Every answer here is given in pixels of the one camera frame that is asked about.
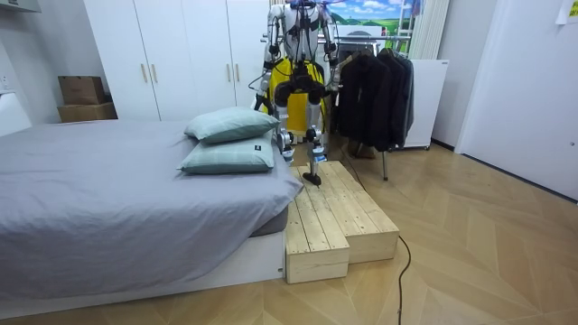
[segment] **wooden step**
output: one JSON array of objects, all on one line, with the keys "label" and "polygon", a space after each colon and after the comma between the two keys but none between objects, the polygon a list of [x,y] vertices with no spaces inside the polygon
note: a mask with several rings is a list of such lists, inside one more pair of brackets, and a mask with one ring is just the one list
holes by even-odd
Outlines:
[{"label": "wooden step", "polygon": [[399,229],[363,187],[340,162],[319,166],[319,187],[303,180],[309,167],[292,168],[304,190],[289,206],[288,283],[344,276],[346,257],[353,264],[390,259],[396,252]]},{"label": "wooden step", "polygon": [[288,283],[324,280],[347,275],[350,245],[317,187],[295,178],[305,188],[289,204],[286,232],[286,280]]},{"label": "wooden step", "polygon": [[343,167],[320,163],[320,189],[350,244],[350,264],[393,258],[399,229]]}]

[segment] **landscape picture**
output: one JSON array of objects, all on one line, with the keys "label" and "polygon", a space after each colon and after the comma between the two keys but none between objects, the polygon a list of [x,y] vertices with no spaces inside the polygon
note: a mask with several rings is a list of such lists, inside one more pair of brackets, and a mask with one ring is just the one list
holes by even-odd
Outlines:
[{"label": "landscape picture", "polygon": [[[409,25],[413,0],[406,0],[403,28]],[[403,0],[348,0],[329,5],[337,24],[385,27],[396,34]]]}]

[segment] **white wardrobe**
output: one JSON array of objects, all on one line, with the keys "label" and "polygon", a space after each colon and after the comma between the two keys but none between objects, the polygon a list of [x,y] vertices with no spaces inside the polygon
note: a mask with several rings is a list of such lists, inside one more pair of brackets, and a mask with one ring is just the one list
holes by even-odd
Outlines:
[{"label": "white wardrobe", "polygon": [[249,106],[268,0],[84,0],[119,118]]}]

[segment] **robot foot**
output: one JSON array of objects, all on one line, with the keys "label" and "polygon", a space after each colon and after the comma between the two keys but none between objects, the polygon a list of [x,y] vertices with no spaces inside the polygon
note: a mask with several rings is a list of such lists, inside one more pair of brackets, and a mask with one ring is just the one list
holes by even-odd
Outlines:
[{"label": "robot foot", "polygon": [[311,184],[315,186],[319,186],[322,184],[322,178],[319,175],[312,175],[310,172],[304,172],[303,177],[306,181],[309,181]]}]

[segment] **humanoid robot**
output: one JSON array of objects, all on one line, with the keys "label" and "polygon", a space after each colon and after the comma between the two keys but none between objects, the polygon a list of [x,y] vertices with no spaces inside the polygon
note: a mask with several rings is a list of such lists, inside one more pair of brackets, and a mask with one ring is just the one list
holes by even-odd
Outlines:
[{"label": "humanoid robot", "polygon": [[[319,186],[322,181],[318,172],[318,163],[325,160],[324,149],[321,144],[322,131],[317,126],[321,112],[321,101],[326,94],[336,92],[339,84],[337,68],[337,46],[333,41],[330,28],[331,13],[326,4],[317,4],[314,1],[295,0],[285,5],[272,5],[268,15],[267,43],[265,61],[261,76],[260,87],[256,90],[254,109],[258,110],[265,105],[270,115],[281,121],[277,128],[277,145],[288,163],[293,161],[294,150],[290,144],[293,135],[286,131],[287,100],[290,95],[307,94],[305,116],[307,130],[304,139],[308,143],[310,172],[303,177]],[[325,38],[324,52],[330,63],[331,79],[327,86],[314,80],[309,75],[307,64],[314,63],[317,51],[318,31],[322,29]],[[280,61],[278,37],[282,33],[285,55],[292,63],[292,73],[288,81],[279,83],[273,93],[273,103],[265,98],[269,89],[269,80],[275,65]]]}]

